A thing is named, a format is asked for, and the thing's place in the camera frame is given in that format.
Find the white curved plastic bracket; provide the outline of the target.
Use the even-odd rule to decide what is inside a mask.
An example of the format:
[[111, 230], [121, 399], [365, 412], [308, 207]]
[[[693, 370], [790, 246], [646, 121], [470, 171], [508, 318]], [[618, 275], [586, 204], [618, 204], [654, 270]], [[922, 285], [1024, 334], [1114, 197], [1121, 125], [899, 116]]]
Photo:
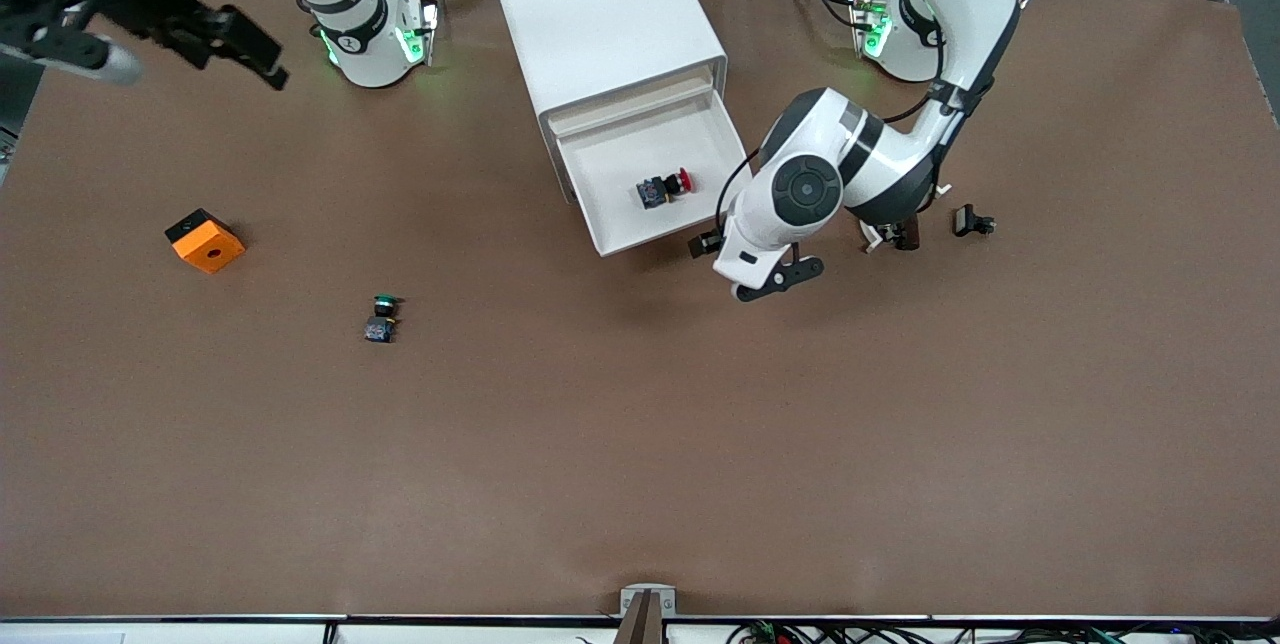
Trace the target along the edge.
[[[916, 213], [913, 215], [918, 216], [919, 219], [919, 230], [920, 230], [920, 214], [923, 214], [927, 210], [927, 207], [931, 207], [932, 204], [936, 201], [936, 198], [945, 197], [950, 192], [950, 189], [952, 189], [952, 184], [933, 184], [932, 192], [925, 198], [923, 198], [922, 206], [918, 207]], [[887, 225], [872, 227], [863, 221], [859, 221], [858, 225], [861, 230], [861, 236], [865, 242], [863, 247], [864, 254], [870, 255], [876, 251], [876, 248], [892, 247], [891, 245], [884, 243], [884, 239], [882, 237], [883, 228]]]

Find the white table edge rail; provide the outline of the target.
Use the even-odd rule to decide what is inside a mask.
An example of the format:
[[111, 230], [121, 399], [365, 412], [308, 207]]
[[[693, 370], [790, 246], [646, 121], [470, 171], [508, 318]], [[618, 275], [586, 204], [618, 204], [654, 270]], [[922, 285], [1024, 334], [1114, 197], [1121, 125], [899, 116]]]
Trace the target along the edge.
[[499, 615], [0, 616], [0, 644], [1280, 644], [1268, 617]]

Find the red emergency push button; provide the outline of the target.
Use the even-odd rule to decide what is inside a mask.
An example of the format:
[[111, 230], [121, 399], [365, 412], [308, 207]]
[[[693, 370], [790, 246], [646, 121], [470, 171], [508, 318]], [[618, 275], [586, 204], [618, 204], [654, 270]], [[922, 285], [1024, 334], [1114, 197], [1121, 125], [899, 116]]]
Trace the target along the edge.
[[685, 166], [681, 166], [678, 172], [669, 175], [652, 175], [652, 178], [635, 184], [635, 189], [641, 206], [650, 210], [650, 207], [673, 204], [676, 198], [692, 193], [694, 182]]

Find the orange block with black face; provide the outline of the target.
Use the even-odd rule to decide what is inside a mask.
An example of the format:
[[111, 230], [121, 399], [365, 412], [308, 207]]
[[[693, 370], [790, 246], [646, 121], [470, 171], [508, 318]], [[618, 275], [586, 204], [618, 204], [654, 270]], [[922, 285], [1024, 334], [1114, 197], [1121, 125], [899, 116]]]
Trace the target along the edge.
[[205, 207], [196, 207], [164, 236], [178, 259], [206, 274], [220, 271], [246, 252], [242, 239]]

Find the grey metal edge bracket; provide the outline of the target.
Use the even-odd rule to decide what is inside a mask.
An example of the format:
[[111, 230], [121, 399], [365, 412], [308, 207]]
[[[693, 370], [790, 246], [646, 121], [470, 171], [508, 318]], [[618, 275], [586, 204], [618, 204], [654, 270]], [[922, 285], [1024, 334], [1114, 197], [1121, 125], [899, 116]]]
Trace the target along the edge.
[[677, 590], [636, 583], [620, 593], [620, 624], [612, 644], [669, 644], [666, 625], [677, 615]]

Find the white plastic drawer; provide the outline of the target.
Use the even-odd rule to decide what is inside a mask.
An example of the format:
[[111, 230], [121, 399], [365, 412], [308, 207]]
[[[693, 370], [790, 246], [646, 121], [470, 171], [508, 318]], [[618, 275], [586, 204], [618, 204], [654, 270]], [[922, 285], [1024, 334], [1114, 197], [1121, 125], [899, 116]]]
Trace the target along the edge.
[[[727, 175], [746, 156], [716, 91], [568, 134], [559, 152], [602, 257], [709, 221]], [[637, 184], [680, 170], [692, 192], [644, 207]]]

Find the white drawer cabinet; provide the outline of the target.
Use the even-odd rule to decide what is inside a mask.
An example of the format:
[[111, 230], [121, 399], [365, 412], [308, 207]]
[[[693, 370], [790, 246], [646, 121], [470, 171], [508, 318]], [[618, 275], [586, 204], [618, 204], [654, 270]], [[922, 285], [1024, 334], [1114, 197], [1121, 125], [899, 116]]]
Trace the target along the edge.
[[550, 119], [612, 93], [703, 69], [724, 91], [728, 58], [700, 0], [499, 0], [538, 128], [575, 202]]

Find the green push button switch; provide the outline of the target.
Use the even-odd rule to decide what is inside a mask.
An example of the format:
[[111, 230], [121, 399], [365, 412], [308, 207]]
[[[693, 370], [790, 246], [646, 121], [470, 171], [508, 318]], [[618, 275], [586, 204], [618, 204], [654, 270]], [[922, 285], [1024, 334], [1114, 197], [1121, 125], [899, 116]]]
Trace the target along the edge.
[[364, 328], [364, 338], [371, 343], [393, 343], [399, 324], [399, 309], [403, 300], [397, 296], [379, 294], [372, 297], [372, 312]]

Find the brown table mat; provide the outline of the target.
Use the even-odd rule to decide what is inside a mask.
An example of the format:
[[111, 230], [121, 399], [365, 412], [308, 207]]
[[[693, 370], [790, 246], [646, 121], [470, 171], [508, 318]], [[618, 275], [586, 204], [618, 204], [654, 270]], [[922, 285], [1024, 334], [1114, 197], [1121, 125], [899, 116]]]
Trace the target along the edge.
[[[0, 187], [0, 615], [1280, 615], [1280, 128], [1234, 6], [1034, 0], [915, 252], [609, 259], [498, 0], [361, 91], [46, 76]], [[995, 216], [955, 237], [954, 213]], [[215, 274], [164, 236], [205, 207]], [[364, 328], [397, 296], [393, 343]]]

